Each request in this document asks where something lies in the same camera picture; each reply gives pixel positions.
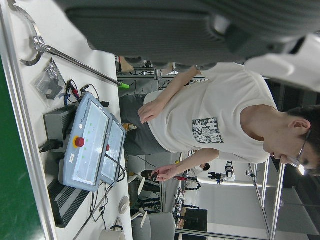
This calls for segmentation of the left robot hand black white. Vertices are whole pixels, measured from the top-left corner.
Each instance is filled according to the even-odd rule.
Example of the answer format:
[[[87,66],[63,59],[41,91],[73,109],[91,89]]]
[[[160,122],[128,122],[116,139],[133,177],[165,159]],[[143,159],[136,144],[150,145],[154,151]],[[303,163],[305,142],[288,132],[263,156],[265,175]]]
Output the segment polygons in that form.
[[[207,69],[244,63],[263,76],[320,90],[317,0],[58,0],[95,49],[131,63]]]

